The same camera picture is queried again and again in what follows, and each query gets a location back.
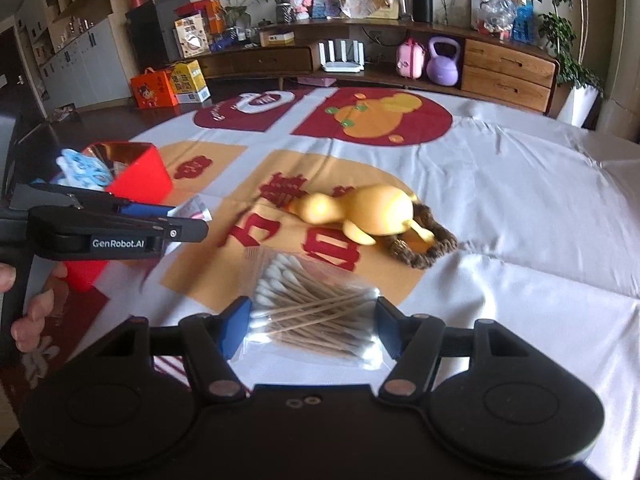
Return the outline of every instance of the rope ring toy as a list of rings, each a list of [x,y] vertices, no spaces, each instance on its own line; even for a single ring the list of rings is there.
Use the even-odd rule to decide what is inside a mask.
[[[453,233],[438,224],[431,214],[431,209],[424,204],[414,203],[414,220],[425,229],[431,231],[436,243],[423,253],[416,253],[402,240],[401,235],[382,237],[391,255],[399,262],[413,268],[426,270],[433,267],[436,260],[458,248],[458,240]]]

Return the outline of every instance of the purple kettlebell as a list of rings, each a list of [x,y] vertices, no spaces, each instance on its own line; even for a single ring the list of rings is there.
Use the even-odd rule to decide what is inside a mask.
[[[447,43],[456,48],[453,58],[439,56],[436,53],[436,43]],[[451,38],[435,36],[429,40],[429,54],[431,59],[427,65],[427,77],[434,83],[442,86],[453,86],[458,82],[458,58],[460,57],[460,44]]]

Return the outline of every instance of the orange gift bag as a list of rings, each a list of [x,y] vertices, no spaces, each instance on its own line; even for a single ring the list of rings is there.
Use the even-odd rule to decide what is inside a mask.
[[[178,99],[169,83],[169,75],[164,70],[156,72],[152,68],[145,69],[145,73],[131,78],[131,90],[138,102],[138,108],[158,108],[178,104]]]

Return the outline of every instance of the yellow gourd toy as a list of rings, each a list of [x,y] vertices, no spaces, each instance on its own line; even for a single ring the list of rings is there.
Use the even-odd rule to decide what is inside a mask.
[[[295,198],[287,210],[312,225],[342,222],[345,236],[360,245],[374,245],[373,236],[397,235],[413,229],[427,244],[435,236],[414,220],[417,197],[385,184],[357,187],[334,198],[312,193]]]

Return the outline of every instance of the black speaker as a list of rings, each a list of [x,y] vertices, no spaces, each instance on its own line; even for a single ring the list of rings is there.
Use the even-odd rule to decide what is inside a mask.
[[[412,0],[414,22],[433,23],[433,0]]]

